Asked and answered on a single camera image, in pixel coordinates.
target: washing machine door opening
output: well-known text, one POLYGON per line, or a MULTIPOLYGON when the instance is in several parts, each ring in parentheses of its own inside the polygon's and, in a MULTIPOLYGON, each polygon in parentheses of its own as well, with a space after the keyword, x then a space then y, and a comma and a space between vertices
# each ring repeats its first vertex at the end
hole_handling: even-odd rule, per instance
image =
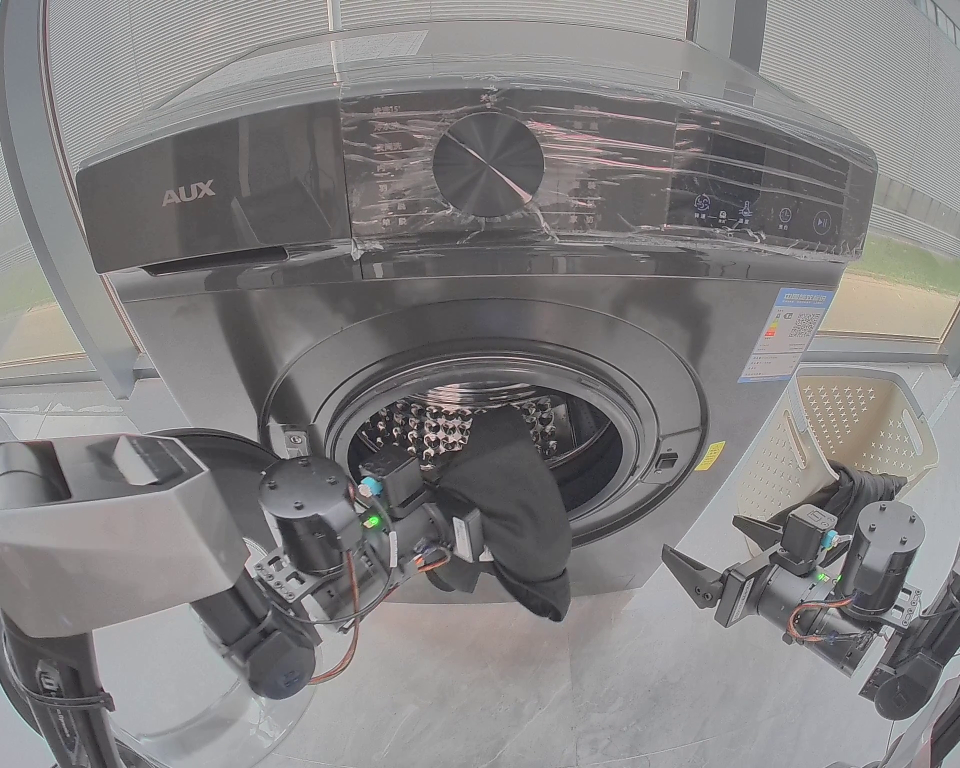
POLYGON ((468 443, 474 413, 517 408, 557 479, 575 535, 629 524, 637 502, 662 490, 641 482, 655 463, 660 425, 636 384, 625 393, 572 360, 519 352, 421 357, 413 365, 407 358, 405 366, 378 368, 376 379, 354 379, 331 394, 313 424, 326 455, 354 475, 387 444, 443 471, 468 443))
POLYGON ((467 445, 474 414, 516 408, 550 467, 569 513, 583 510, 613 480, 623 441, 602 410, 570 393, 517 382, 447 384, 390 403, 364 421, 350 443, 348 463, 361 462, 393 444, 429 471, 467 445))

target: laundry basket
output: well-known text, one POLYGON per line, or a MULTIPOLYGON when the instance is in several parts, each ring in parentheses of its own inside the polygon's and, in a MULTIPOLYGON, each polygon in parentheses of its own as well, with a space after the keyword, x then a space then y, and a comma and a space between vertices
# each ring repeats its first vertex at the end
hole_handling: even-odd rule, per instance
POLYGON ((907 383, 865 368, 801 368, 742 471, 737 511, 768 519, 836 479, 828 461, 915 486, 937 445, 907 383))

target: black cable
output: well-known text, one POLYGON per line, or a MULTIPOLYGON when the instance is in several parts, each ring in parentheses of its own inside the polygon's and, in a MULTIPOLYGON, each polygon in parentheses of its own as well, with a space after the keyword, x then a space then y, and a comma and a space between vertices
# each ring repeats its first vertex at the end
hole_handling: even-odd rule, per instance
MULTIPOLYGON (((2 635, 2 638, 4 648, 6 648, 6 633, 2 635)), ((113 697, 104 690, 101 690, 99 693, 94 694, 93 696, 45 696, 41 693, 36 693, 35 691, 31 690, 27 684, 20 680, 20 676, 17 673, 16 667, 13 665, 12 660, 7 663, 7 669, 10 672, 11 682, 20 695, 30 699, 31 701, 37 702, 38 704, 43 704, 46 707, 53 707, 56 709, 106 709, 108 712, 116 711, 116 705, 113 703, 113 697)))
POLYGON ((920 614, 920 618, 940 618, 941 616, 947 616, 951 613, 956 613, 960 611, 960 598, 958 598, 953 592, 948 589, 947 597, 950 598, 950 602, 953 603, 949 608, 944 608, 942 611, 937 611, 936 613, 929 613, 928 615, 920 614))
MULTIPOLYGON (((384 524, 387 527, 387 536, 389 537, 394 530, 394 524, 393 524, 393 521, 390 519, 390 513, 387 511, 387 508, 383 506, 383 502, 380 501, 380 499, 378 499, 376 496, 370 496, 369 498, 364 498, 364 500, 365 501, 369 500, 373 504, 373 506, 376 507, 376 510, 380 513, 380 518, 383 520, 384 524)), ((367 606, 364 606, 359 611, 355 611, 346 616, 340 616, 338 618, 315 618, 315 619, 302 618, 300 616, 294 615, 289 611, 287 611, 287 607, 284 605, 281 605, 277 601, 272 589, 267 590, 267 596, 270 598, 271 602, 277 608, 283 611, 283 614, 285 616, 290 618, 292 621, 299 622, 300 624, 308 624, 312 627, 329 626, 332 624, 343 624, 344 622, 351 621, 353 619, 356 619, 359 621, 360 619, 364 618, 368 613, 370 613, 374 608, 380 605, 380 603, 386 600, 387 595, 390 593, 390 590, 393 588, 391 585, 391 581, 393 580, 393 577, 394 577, 394 569, 388 568, 387 578, 383 583, 383 589, 380 590, 380 593, 375 598, 373 598, 373 600, 371 600, 370 604, 367 606)))

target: white wall panel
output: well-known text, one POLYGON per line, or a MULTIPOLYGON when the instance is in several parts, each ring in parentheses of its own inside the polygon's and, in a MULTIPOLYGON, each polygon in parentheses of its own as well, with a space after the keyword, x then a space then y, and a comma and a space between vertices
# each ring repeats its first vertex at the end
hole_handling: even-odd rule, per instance
POLYGON ((560 21, 684 37, 687 0, 342 0, 345 29, 467 18, 560 21))
POLYGON ((71 167, 207 71, 326 29, 325 0, 50 0, 51 79, 71 167))
POLYGON ((870 228, 919 243, 940 253, 960 256, 960 238, 889 208, 874 206, 870 214, 870 228))
POLYGON ((13 188, 10 186, 10 177, 7 176, 7 164, 0 155, 0 226, 19 215, 16 199, 13 197, 13 188))
POLYGON ((50 0, 49 61, 60 135, 76 167, 141 109, 127 0, 50 0))
POLYGON ((36 264, 34 248, 30 243, 22 243, 14 248, 0 250, 0 275, 17 264, 36 264))
POLYGON ((960 207, 960 51, 907 0, 770 0, 760 74, 864 139, 882 173, 960 207))
POLYGON ((130 0, 146 104, 261 45, 327 29, 324 0, 130 0))

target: black cloth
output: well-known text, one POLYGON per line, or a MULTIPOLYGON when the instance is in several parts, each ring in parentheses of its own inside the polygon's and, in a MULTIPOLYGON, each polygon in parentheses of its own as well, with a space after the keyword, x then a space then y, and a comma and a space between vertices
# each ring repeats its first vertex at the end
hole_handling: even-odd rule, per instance
MULTIPOLYGON (((824 512, 836 515, 835 530, 841 535, 853 533, 856 520, 860 517, 864 507, 873 504, 875 501, 893 501, 900 489, 907 483, 905 477, 894 474, 873 474, 859 469, 850 469, 836 462, 830 462, 830 468, 840 475, 840 479, 824 486, 801 503, 812 504, 824 512)), ((787 515, 799 506, 801 505, 798 504, 777 512, 770 518, 770 522, 775 525, 783 525, 786 523, 787 515)), ((846 544, 836 547, 827 555, 823 564, 829 565, 846 551, 846 544)))
MULTIPOLYGON (((527 610, 562 621, 570 607, 570 521, 557 482, 511 407, 475 414, 470 439, 436 484, 480 510, 491 571, 527 610)), ((439 588, 472 591, 481 566, 454 558, 431 571, 439 588)))

